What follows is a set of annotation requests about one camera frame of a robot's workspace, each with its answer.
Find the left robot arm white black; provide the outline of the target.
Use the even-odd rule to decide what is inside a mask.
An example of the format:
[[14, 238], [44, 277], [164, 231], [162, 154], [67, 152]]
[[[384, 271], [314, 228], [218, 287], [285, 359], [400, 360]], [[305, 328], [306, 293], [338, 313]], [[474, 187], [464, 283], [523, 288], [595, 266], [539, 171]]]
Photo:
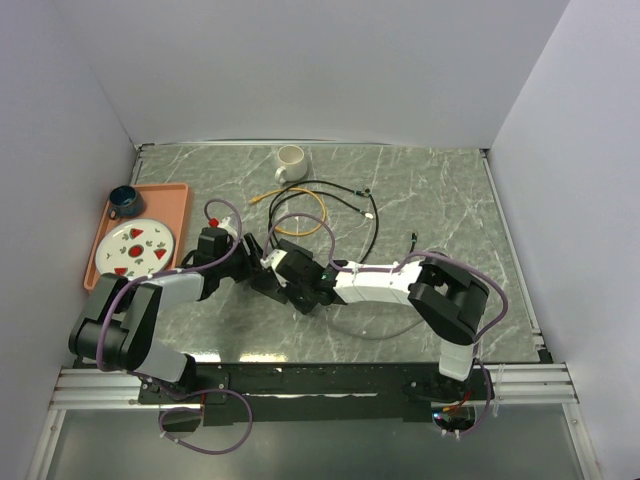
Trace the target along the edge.
[[209, 298], [223, 279], [250, 283], [280, 303], [287, 297], [252, 234], [230, 227], [206, 227], [181, 271], [163, 271], [140, 281], [118, 274], [100, 276], [71, 330], [70, 352], [94, 360], [104, 371], [121, 370], [162, 385], [174, 401], [190, 400], [198, 389], [195, 359], [154, 338], [159, 312]]

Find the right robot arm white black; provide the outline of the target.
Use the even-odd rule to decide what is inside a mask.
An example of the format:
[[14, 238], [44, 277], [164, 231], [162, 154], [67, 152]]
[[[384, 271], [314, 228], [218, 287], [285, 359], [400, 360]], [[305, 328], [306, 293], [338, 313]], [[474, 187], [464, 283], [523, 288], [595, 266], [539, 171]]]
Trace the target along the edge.
[[471, 388], [473, 344], [489, 289], [448, 257], [429, 252], [402, 264], [336, 261], [323, 267], [300, 250], [274, 249], [260, 263], [302, 313], [363, 302], [414, 308], [440, 338], [439, 391], [456, 399]]

